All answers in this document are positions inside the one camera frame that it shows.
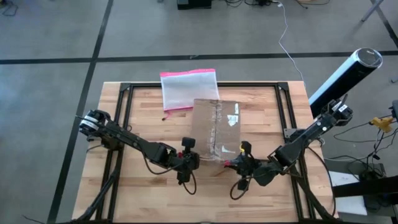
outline gray floor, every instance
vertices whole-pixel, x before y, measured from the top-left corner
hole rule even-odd
[[[91,57],[105,12],[106,0],[14,0],[16,17],[0,16],[0,60]],[[289,52],[350,52],[360,47],[397,50],[367,0],[331,0],[305,10],[294,1],[286,7],[289,30],[284,45]],[[398,33],[398,2],[385,0],[381,9]],[[100,57],[266,54],[282,53],[278,39],[284,30],[282,9],[226,7],[213,1],[211,10],[178,11],[174,0],[114,0]],[[296,58],[310,96],[344,57]],[[383,66],[349,93],[354,110],[349,126],[389,114],[396,99],[398,56],[384,57]],[[87,63],[0,65],[0,223],[30,223],[21,215],[46,221],[67,141],[72,128]],[[96,108],[106,81],[158,81],[161,71],[215,68],[218,80],[301,80],[287,58],[98,63],[85,111]],[[325,157],[365,156],[372,144],[352,144],[325,135]],[[367,127],[347,139],[374,139]],[[58,220],[72,214],[85,160],[86,142],[79,136]],[[398,174],[397,146],[380,152],[388,175]],[[341,216],[347,221],[390,223],[388,218]]]

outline wooden table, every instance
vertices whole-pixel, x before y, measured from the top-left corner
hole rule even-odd
[[[288,82],[295,111],[297,126],[307,128],[312,124],[312,114],[303,82]],[[120,83],[104,83],[98,109],[113,116]],[[277,110],[275,90],[269,87],[221,87],[222,100],[235,100],[241,107],[241,140],[252,144],[252,154],[265,159],[275,148],[283,144],[282,128]],[[289,112],[283,97],[285,116]],[[192,111],[174,112],[162,121],[162,92],[160,88],[134,90],[129,124],[132,132],[148,141],[161,141],[178,151],[181,138],[189,136]],[[100,144],[92,142],[90,146]],[[312,148],[322,156],[318,144]],[[80,216],[100,190],[106,150],[97,148],[87,154],[73,218]],[[308,178],[313,193],[332,211],[331,187],[321,162],[307,151],[305,154]],[[162,169],[151,166],[155,171]],[[252,181],[249,191],[240,200],[231,200],[229,190],[238,180],[231,169],[209,176],[201,170],[209,169],[201,163],[195,170],[198,189],[189,195],[177,184],[176,173],[153,175],[145,167],[142,154],[129,147],[124,150],[123,166],[119,181],[114,222],[296,222],[290,177],[278,175],[266,187]],[[103,217],[108,211],[105,200]],[[303,193],[301,199],[304,213],[308,216]]]

